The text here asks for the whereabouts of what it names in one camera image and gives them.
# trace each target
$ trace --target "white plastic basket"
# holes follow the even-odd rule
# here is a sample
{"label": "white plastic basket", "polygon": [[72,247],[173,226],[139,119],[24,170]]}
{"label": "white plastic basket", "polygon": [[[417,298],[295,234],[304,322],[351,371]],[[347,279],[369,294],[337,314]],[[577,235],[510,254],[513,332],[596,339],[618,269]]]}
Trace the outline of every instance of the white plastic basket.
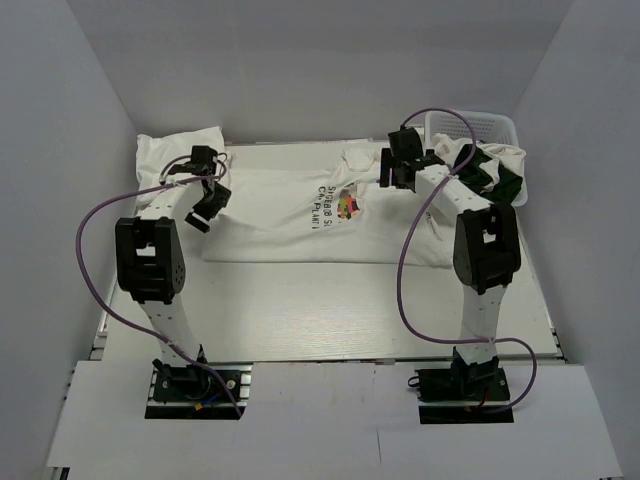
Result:
{"label": "white plastic basket", "polygon": [[[478,140],[484,143],[503,143],[505,145],[518,145],[518,135],[513,120],[504,115],[483,112],[465,112],[456,110],[468,120],[476,131]],[[469,129],[458,118],[444,112],[427,112],[424,119],[424,143],[426,148],[431,148],[431,137],[436,133],[445,133],[453,140],[469,138]],[[514,207],[520,207],[527,203],[527,181],[522,179],[522,189],[512,202]]]}

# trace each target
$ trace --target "white t-shirt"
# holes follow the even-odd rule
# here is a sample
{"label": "white t-shirt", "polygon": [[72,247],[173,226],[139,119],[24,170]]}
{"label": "white t-shirt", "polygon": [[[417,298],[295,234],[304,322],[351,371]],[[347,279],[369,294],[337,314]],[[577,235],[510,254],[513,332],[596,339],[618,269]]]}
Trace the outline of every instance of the white t-shirt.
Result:
{"label": "white t-shirt", "polygon": [[[373,151],[343,157],[325,170],[231,169],[231,199],[211,221],[203,259],[397,263],[420,198],[380,188]],[[453,229],[442,222],[433,213],[419,224],[408,264],[451,266]]]}

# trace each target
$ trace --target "white cloth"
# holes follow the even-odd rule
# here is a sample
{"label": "white cloth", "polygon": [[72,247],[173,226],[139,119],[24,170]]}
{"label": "white cloth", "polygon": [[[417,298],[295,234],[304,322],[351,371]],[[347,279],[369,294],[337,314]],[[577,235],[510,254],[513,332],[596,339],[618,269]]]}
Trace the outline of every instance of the white cloth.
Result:
{"label": "white cloth", "polygon": [[[211,221],[202,258],[227,262],[398,262],[420,198],[380,188],[373,150],[345,151],[332,169],[233,169],[231,199]],[[446,220],[440,213],[438,219]],[[453,229],[425,218],[412,265],[451,266]]]}
{"label": "white cloth", "polygon": [[[160,185],[160,172],[174,158],[189,155],[194,145],[209,145],[218,153],[224,152],[224,138],[220,127],[205,128],[196,132],[177,133],[163,138],[138,135],[136,152],[136,176],[140,190]],[[176,180],[187,178],[188,174],[175,176]],[[147,193],[136,198],[136,205],[151,203],[158,193]]]}
{"label": "white cloth", "polygon": [[[462,147],[469,143],[471,143],[470,138],[451,140],[449,135],[444,133],[436,133],[431,137],[434,153],[451,168],[453,168]],[[478,148],[491,158],[491,160],[480,165],[480,168],[491,177],[491,183],[484,187],[484,191],[491,192],[493,187],[500,183],[500,175],[498,173],[500,164],[524,179],[524,158],[527,152],[519,147],[501,143],[483,143],[479,144]]]}

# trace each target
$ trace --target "black clamp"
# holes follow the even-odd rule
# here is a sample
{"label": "black clamp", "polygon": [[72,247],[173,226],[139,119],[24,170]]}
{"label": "black clamp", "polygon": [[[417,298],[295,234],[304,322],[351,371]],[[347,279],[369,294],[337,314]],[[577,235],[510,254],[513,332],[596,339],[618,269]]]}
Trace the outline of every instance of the black clamp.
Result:
{"label": "black clamp", "polygon": [[[169,175],[189,173],[199,177],[212,177],[216,174],[217,157],[218,152],[213,148],[206,145],[194,145],[191,148],[191,159],[186,163],[171,167]],[[211,178],[202,180],[202,190],[204,191],[202,200],[193,206],[192,211],[187,214],[185,222],[202,233],[207,233],[210,230],[209,220],[227,206],[231,190]]]}

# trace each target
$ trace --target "white enclosure wall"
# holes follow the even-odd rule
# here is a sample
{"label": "white enclosure wall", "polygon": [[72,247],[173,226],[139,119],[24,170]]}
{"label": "white enclosure wall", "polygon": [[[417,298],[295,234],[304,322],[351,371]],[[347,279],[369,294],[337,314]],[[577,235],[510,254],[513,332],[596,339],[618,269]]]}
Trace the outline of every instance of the white enclosure wall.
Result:
{"label": "white enclosure wall", "polygon": [[[0,2],[0,65],[0,477],[30,480],[100,318],[75,264],[75,229],[134,186],[136,132],[64,0]],[[102,292],[116,210],[86,236]]]}
{"label": "white enclosure wall", "polygon": [[571,0],[69,0],[141,133],[385,137],[428,105],[511,114]]}
{"label": "white enclosure wall", "polygon": [[578,0],[516,113],[521,215],[569,359],[640,478],[640,3]]}

